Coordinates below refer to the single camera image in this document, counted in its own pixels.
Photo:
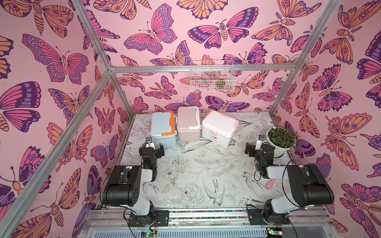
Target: white flower pot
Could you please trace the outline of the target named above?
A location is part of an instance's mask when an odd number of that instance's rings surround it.
[[[279,146],[277,146],[277,145],[274,145],[274,143],[272,143],[272,142],[270,141],[270,138],[269,138],[269,131],[270,131],[272,128],[270,128],[270,129],[268,129],[268,130],[266,131],[266,141],[267,141],[271,146],[274,146],[274,147],[275,147],[275,150],[274,150],[274,158],[279,158],[279,157],[281,157],[286,151],[291,150],[291,147],[289,147],[289,148],[282,148],[282,147],[279,147]]]

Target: orange butterfly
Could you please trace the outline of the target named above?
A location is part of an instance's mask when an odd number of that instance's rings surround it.
[[[187,10],[192,9],[192,15],[200,20],[209,18],[212,11],[223,10],[228,0],[179,0],[177,5]]]
[[[93,4],[93,6],[101,11],[110,11],[113,13],[120,12],[125,6],[124,10],[120,13],[120,17],[126,20],[132,20],[136,16],[136,6],[134,0],[117,0],[117,1],[111,1],[111,0],[96,0]],[[146,8],[149,8],[152,10],[151,6],[149,5],[149,2],[147,0],[137,0],[138,3],[143,5]]]
[[[21,237],[46,238],[49,235],[51,220],[53,216],[57,225],[59,225],[60,227],[63,227],[64,216],[59,209],[60,208],[71,209],[78,203],[79,195],[80,195],[80,191],[78,190],[80,179],[81,179],[81,169],[78,168],[72,174],[69,181],[67,182],[64,188],[64,191],[62,192],[61,198],[58,201],[58,204],[56,204],[56,201],[54,201],[50,206],[45,206],[45,205],[39,206],[39,207],[51,208],[51,211],[44,213],[42,215],[39,215],[37,217],[33,217],[32,219],[29,219],[19,224],[16,227],[16,230],[13,232],[11,238],[21,238]]]
[[[348,137],[355,137],[347,135],[363,128],[370,119],[372,119],[372,116],[366,113],[356,113],[354,115],[350,114],[342,119],[334,117],[330,120],[327,116],[325,118],[328,120],[328,130],[331,134],[327,136],[325,143],[320,145],[326,145],[331,152],[335,151],[336,156],[339,157],[346,166],[358,170],[359,164],[357,163],[356,157],[345,141],[347,141],[346,138]]]
[[[297,0],[278,0],[280,12],[285,18],[300,18],[302,16],[307,16],[321,6],[321,3],[318,3],[315,6],[308,8],[303,1],[299,1],[298,3],[296,3],[296,1]],[[295,22],[291,19],[282,19],[282,16],[278,12],[276,12],[275,15],[278,20],[270,22],[270,25],[277,23],[281,24],[263,29],[252,35],[252,38],[257,40],[270,40],[273,38],[275,38],[275,40],[285,39],[287,40],[287,45],[291,45],[292,33],[285,26],[295,25]]]
[[[237,96],[240,93],[241,88],[242,88],[242,91],[246,95],[249,95],[249,89],[248,88],[260,89],[261,87],[263,87],[263,85],[264,85],[263,81],[264,81],[264,79],[265,79],[265,77],[267,76],[268,73],[269,73],[268,70],[262,70],[261,72],[257,73],[254,77],[249,79],[249,81],[246,84],[245,84],[245,81],[244,81],[243,83],[240,83],[240,85],[236,85],[234,87],[234,91],[231,92],[231,93],[228,93],[226,95],[228,97],[235,97],[235,96]]]
[[[317,126],[315,125],[314,121],[312,121],[312,119],[307,115],[307,113],[311,114],[309,113],[308,108],[306,109],[308,104],[308,98],[309,98],[309,90],[310,90],[310,85],[309,85],[309,82],[307,82],[300,96],[298,95],[295,99],[295,105],[299,109],[302,109],[301,111],[298,111],[295,114],[295,116],[296,117],[302,116],[299,122],[299,129],[301,131],[303,132],[307,131],[311,135],[315,136],[316,138],[319,138],[320,133],[319,133],[319,130],[317,129]]]
[[[348,29],[352,29],[350,32],[346,29],[340,29],[336,33],[339,36],[344,36],[342,38],[336,38],[329,41],[320,50],[320,54],[325,50],[329,50],[331,54],[336,53],[336,58],[344,63],[353,63],[353,53],[351,45],[348,39],[354,41],[355,38],[351,33],[354,33],[362,28],[362,26],[357,27],[364,21],[371,18],[381,9],[381,1],[368,2],[357,11],[357,8],[352,8],[348,12],[343,12],[343,5],[339,7],[338,20],[339,23]]]
[[[309,75],[313,75],[319,70],[319,66],[317,65],[309,65],[312,64],[312,62],[308,62],[307,60],[304,62],[302,69],[300,70],[299,76],[303,74],[302,81],[306,81]]]
[[[120,56],[123,60],[124,65],[127,67],[134,67],[134,66],[139,66],[138,63],[130,59],[127,56],[121,55]],[[138,87],[142,90],[142,92],[145,91],[144,85],[138,81],[142,80],[143,78],[141,76],[151,76],[154,75],[155,73],[124,73],[123,76],[126,77],[120,77],[118,78],[118,81],[121,85],[130,85],[131,87]]]
[[[44,30],[44,19],[41,14],[44,15],[45,20],[48,22],[50,28],[60,37],[66,37],[67,26],[73,19],[73,12],[65,6],[49,5],[41,7],[40,1],[35,0],[32,4],[30,0],[10,0],[1,1],[0,5],[11,15],[18,17],[26,17],[30,11],[35,10],[34,21],[40,35]]]
[[[274,64],[294,64],[296,62],[296,60],[298,59],[298,55],[294,55],[292,56],[291,58],[286,55],[286,58],[284,58],[283,56],[281,56],[280,54],[275,54],[272,56],[272,61]]]

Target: pink wall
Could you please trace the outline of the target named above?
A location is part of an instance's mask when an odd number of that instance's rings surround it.
[[[339,18],[347,23],[338,21],[337,9],[320,54],[310,59],[318,72],[305,80],[298,77],[293,112],[279,108],[276,114],[281,117],[279,125],[292,127],[300,136],[292,152],[296,161],[316,163],[334,191],[334,205],[327,208],[341,237],[381,235],[381,155],[377,151],[381,146],[381,37],[375,27],[381,19],[381,1],[366,2],[342,1]],[[343,35],[340,29],[352,32],[345,38],[338,35]],[[337,53],[324,50],[326,44]]]

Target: wire basket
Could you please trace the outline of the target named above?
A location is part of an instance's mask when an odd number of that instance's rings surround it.
[[[236,82],[232,65],[208,65],[210,61],[192,61],[190,67],[190,91],[199,90],[200,92],[223,92],[234,91]]]

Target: purple butterfly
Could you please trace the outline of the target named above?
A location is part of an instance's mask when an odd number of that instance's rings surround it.
[[[63,82],[65,75],[69,74],[72,83],[81,84],[81,73],[86,71],[89,64],[86,55],[74,53],[66,57],[45,41],[28,34],[23,35],[22,43],[33,52],[35,60],[47,65],[46,69],[52,82]]]
[[[201,99],[201,92],[199,90],[196,90],[194,92],[191,92],[187,98],[182,100],[182,102],[174,102],[170,103],[165,106],[165,109],[167,110],[173,110],[177,111],[179,107],[201,107],[200,100]]]
[[[40,106],[41,89],[36,82],[17,84],[8,89],[0,97],[0,109],[14,109],[0,113],[0,129],[9,131],[8,122],[22,132],[28,132],[32,122],[40,119],[40,114],[34,110],[19,109],[23,107],[37,108]]]
[[[247,102],[231,102],[227,100],[222,100],[219,97],[215,96],[206,96],[205,100],[207,104],[210,105],[208,108],[218,111],[219,109],[225,110],[225,112],[236,112],[237,110],[241,111],[250,106]]]
[[[292,125],[285,121],[285,129],[289,128],[290,131],[295,134],[294,128],[292,128]],[[304,158],[304,156],[313,156],[316,153],[315,148],[306,140],[298,139],[296,141],[295,145],[295,154],[299,155],[301,159]]]
[[[154,12],[151,20],[151,29],[147,30],[147,33],[139,33],[127,38],[124,42],[124,46],[127,49],[137,49],[142,51],[147,49],[156,55],[163,50],[163,46],[159,41],[164,43],[172,43],[177,36],[170,28],[173,23],[171,17],[171,7],[163,3]]]
[[[275,79],[272,84],[272,89],[267,88],[268,92],[257,93],[253,95],[253,98],[258,98],[259,100],[263,100],[265,102],[272,102],[275,100],[275,96],[278,95],[280,88],[283,85],[282,78]]]
[[[368,49],[365,52],[369,56],[381,63],[381,32],[375,35],[374,39],[370,42]],[[360,69],[357,79],[365,79],[369,77],[374,78],[370,81],[371,84],[381,81],[381,65],[370,59],[361,59],[357,62],[357,68]],[[366,94],[366,97],[375,101],[375,105],[381,108],[381,83],[373,87]]]
[[[227,35],[229,35],[234,43],[237,43],[242,37],[246,37],[249,34],[249,31],[238,27],[250,28],[257,18],[257,15],[257,7],[247,8],[233,16],[226,25],[223,23],[226,20],[223,20],[222,22],[216,22],[216,24],[219,23],[219,27],[211,25],[197,26],[190,29],[188,35],[198,43],[203,43],[207,40],[204,44],[206,49],[212,47],[220,48],[221,37],[222,39],[227,40]]]
[[[83,229],[83,225],[87,220],[87,214],[90,210],[93,210],[96,207],[96,204],[93,203],[96,199],[94,194],[97,194],[101,191],[101,182],[102,177],[99,177],[99,172],[97,168],[93,165],[90,168],[89,176],[87,177],[87,195],[85,195],[86,202],[82,210],[79,212],[77,221],[75,222],[72,238],[77,238]]]
[[[106,147],[98,145],[91,149],[90,156],[95,158],[95,161],[101,161],[101,166],[104,168],[107,165],[108,159],[113,160],[115,158],[115,148],[118,143],[118,135],[115,134]]]

